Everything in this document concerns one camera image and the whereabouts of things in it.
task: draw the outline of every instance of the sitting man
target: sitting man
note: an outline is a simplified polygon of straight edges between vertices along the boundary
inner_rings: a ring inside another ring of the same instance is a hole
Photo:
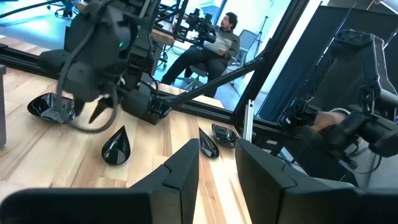
[[[189,78],[192,71],[189,66],[204,63],[208,72],[208,82],[220,77],[228,66],[228,60],[238,54],[239,37],[233,34],[233,30],[238,23],[238,17],[232,13],[227,13],[221,21],[221,27],[215,27],[216,41],[214,43],[205,42],[203,48],[195,45],[185,51],[169,68],[162,78],[162,83],[171,85],[174,80],[184,71],[185,77]],[[210,90],[205,96],[213,98],[217,89]]]

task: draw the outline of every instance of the wooden tabletop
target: wooden tabletop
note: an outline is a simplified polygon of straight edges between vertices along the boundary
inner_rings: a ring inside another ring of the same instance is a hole
[[[15,49],[39,54],[45,49],[13,40],[0,42]],[[68,126],[54,125],[28,113],[27,104],[36,96],[54,91],[55,80],[7,68],[3,76],[7,144],[0,149],[0,201],[7,195],[36,187],[130,187],[161,165],[191,138],[199,138],[198,128],[209,136],[208,119],[172,111],[156,126],[139,120],[123,110],[105,132],[84,134]],[[220,102],[200,96],[214,106]],[[107,110],[87,124],[96,105],[90,103],[79,117],[81,125],[93,128],[109,118]],[[234,129],[232,126],[217,123]],[[125,125],[131,157],[121,166],[109,166],[101,158],[104,143]],[[220,148],[220,157],[210,160],[200,154],[200,177],[194,223],[250,223],[240,188],[234,151]]]
[[[78,2],[76,7],[79,10],[84,10],[87,6],[87,2]],[[169,22],[161,21],[159,24],[163,25],[163,29],[167,31],[172,31],[172,25]],[[152,29],[152,33],[150,34],[154,41],[159,42],[164,45],[173,45],[175,40],[174,37],[170,34],[166,34],[165,32]]]

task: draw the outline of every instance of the gray shirt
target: gray shirt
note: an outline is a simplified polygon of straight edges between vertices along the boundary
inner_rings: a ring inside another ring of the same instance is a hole
[[[239,37],[230,30],[224,31],[220,29],[219,26],[215,27],[215,31],[216,41],[214,43],[205,41],[203,44],[204,48],[217,54],[220,53],[219,49],[225,50],[224,57],[227,59],[235,57],[239,52]]]

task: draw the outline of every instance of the blue floor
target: blue floor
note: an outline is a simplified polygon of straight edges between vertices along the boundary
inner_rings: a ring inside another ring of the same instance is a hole
[[[43,2],[43,0],[0,2],[0,14],[40,2]],[[48,10],[46,6],[42,6],[2,18],[0,19],[0,35],[22,40],[46,49],[62,49],[65,27],[70,25],[71,19],[56,17],[54,12],[58,8],[57,6],[51,6],[51,9]],[[168,56],[167,66],[169,67],[177,59],[178,55],[169,51]],[[155,78],[160,80],[166,73],[167,68],[160,67],[156,70]],[[206,78],[200,78],[200,80],[203,83],[207,82]],[[175,82],[175,86],[179,88],[183,88],[185,85],[187,84],[180,81]],[[257,113],[263,102],[262,99],[265,99],[265,97],[265,94],[260,93],[255,103],[255,113]],[[220,100],[227,110],[233,111],[238,104],[240,95],[230,84],[225,84],[218,88],[215,98]]]

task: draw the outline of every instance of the hand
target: hand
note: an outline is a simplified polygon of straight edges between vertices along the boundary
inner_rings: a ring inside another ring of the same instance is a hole
[[[329,126],[340,124],[346,117],[347,114],[344,113],[321,112],[315,118],[315,121],[313,122],[313,126],[311,126],[311,128],[316,130],[317,132],[320,132]]]
[[[218,54],[220,54],[221,56],[224,56],[225,55],[225,50],[218,49]]]

